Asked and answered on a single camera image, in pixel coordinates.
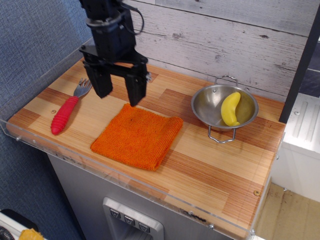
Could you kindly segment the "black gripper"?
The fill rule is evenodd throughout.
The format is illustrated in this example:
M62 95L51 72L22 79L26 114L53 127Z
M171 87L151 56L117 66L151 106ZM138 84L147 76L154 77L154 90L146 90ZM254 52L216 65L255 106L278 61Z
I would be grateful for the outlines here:
M102 99L113 90L111 75L125 75L129 103L136 106L147 92L151 74L148 59L135 50L133 26L122 22L87 22L93 45L80 48L84 68L95 90Z

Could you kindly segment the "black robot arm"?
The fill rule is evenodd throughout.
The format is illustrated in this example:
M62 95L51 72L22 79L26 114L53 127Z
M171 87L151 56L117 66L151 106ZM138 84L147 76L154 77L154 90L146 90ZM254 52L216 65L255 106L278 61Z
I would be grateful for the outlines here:
M151 75L148 59L138 53L131 11L138 9L121 0L82 0L86 25L90 28L94 45L80 47L87 76L100 98L113 91L111 76L125 80L128 99L136 106L145 96Z

